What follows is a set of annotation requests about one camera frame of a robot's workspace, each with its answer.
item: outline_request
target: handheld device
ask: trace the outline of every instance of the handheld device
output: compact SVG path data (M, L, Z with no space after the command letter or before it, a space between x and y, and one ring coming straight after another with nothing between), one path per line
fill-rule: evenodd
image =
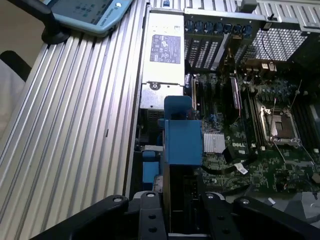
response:
M45 0L65 27L104 37L114 28L133 0Z

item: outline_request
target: black handle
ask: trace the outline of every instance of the black handle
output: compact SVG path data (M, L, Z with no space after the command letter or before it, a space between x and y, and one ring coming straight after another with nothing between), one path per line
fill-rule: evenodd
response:
M46 44L59 44L69 38L70 34L62 32L59 22L56 20L51 9L43 2L39 0L8 1L43 22L44 31L41 38Z

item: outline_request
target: device screen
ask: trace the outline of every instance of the device screen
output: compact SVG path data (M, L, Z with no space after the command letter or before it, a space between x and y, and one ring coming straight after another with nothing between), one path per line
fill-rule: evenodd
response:
M112 0L52 0L48 6L54 14L97 24Z

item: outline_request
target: heatsink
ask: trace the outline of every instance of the heatsink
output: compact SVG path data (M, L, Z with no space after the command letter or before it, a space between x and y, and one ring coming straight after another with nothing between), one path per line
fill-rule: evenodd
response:
M205 153L221 154L225 148L225 135L221 132L204 132L203 145Z

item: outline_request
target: power supply label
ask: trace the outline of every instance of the power supply label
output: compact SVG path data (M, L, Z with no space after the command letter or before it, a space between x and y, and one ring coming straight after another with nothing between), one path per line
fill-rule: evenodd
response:
M153 35L150 62L180 64L181 38L179 36Z

